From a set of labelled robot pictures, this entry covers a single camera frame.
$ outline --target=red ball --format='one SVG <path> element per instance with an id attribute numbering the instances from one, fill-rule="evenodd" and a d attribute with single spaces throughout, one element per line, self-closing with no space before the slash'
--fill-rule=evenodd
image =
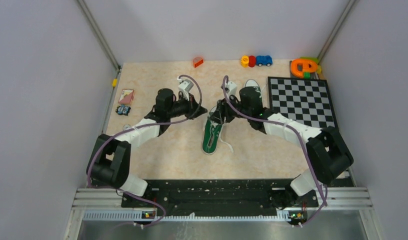
<path id="1" fill-rule="evenodd" d="M 249 56 L 249 62 L 248 62 L 248 67 L 254 68 L 256 65 L 256 57 L 255 56 Z"/>

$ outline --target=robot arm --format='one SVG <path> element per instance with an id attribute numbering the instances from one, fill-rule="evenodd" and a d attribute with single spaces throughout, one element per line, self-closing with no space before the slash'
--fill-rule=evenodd
<path id="1" fill-rule="evenodd" d="M 162 135 L 170 125 L 137 127 L 145 124 L 170 123 L 172 118 L 182 115 L 194 119 L 207 112 L 204 107 L 198 105 L 194 95 L 189 93 L 194 84 L 189 80 L 178 80 L 180 83 L 178 86 L 178 100 L 176 100 L 176 96 L 171 89 L 160 89 L 152 110 L 138 124 L 132 127 L 135 130 L 117 136 L 104 147 L 92 166 L 91 178 L 115 189 L 122 189 L 137 196 L 144 195 L 148 185 L 147 182 L 129 173 L 131 153 L 146 141 Z M 86 172 L 88 172 L 91 161 L 98 149 L 109 138 L 110 136 L 106 134 L 101 134 L 97 138 Z M 107 155 L 113 155 L 112 160 L 107 159 Z"/>
<path id="2" fill-rule="evenodd" d="M 300 147 L 297 135 L 287 126 L 298 131 L 304 141 L 309 160 L 319 183 L 330 184 L 353 164 L 353 157 L 337 128 L 327 127 L 322 129 L 311 127 L 286 118 L 280 113 L 273 112 L 271 109 L 263 107 L 261 93 L 252 86 L 242 88 L 239 91 L 239 96 L 240 101 L 233 94 L 229 95 L 228 98 L 235 109 L 242 114 L 256 119 L 281 123 L 273 124 L 248 119 L 253 129 L 264 134 L 284 138 L 288 142 Z M 229 123 L 234 118 L 242 118 L 242 116 L 237 114 L 226 103 L 225 99 L 217 102 L 217 110 L 210 116 L 210 119 L 218 124 Z M 285 187 L 291 202 L 297 202 L 300 197 L 314 188 L 316 188 L 316 184 L 310 169 L 304 171 Z"/>

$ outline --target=black and white checkered board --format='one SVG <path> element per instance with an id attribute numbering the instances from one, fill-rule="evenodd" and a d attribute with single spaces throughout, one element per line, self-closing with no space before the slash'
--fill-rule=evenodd
<path id="1" fill-rule="evenodd" d="M 315 128 L 336 127 L 325 80 L 268 77 L 270 108 L 286 118 Z"/>

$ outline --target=blue toy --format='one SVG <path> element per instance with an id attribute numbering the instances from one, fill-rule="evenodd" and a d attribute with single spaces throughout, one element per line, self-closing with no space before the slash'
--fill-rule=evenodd
<path id="1" fill-rule="evenodd" d="M 266 66 L 271 66 L 273 65 L 273 61 L 272 61 L 272 57 L 270 57 L 269 55 L 267 56 L 256 56 L 255 57 L 255 65 L 261 67 L 263 65 Z"/>
<path id="2" fill-rule="evenodd" d="M 118 115 L 125 115 L 125 116 L 127 116 L 130 111 L 131 111 L 131 107 L 125 106 L 125 105 L 118 106 L 117 109 L 115 110 L 115 112 Z"/>

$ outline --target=orange toy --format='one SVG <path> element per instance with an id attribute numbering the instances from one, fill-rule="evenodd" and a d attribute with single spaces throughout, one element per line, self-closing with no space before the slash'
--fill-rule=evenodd
<path id="1" fill-rule="evenodd" d="M 314 73 L 318 70 L 318 64 L 309 59 L 298 58 L 291 62 L 291 73 L 300 79 L 309 79 L 310 73 Z"/>
<path id="2" fill-rule="evenodd" d="M 194 68 L 200 66 L 204 63 L 204 59 L 202 57 L 196 57 L 192 60 L 192 65 Z"/>

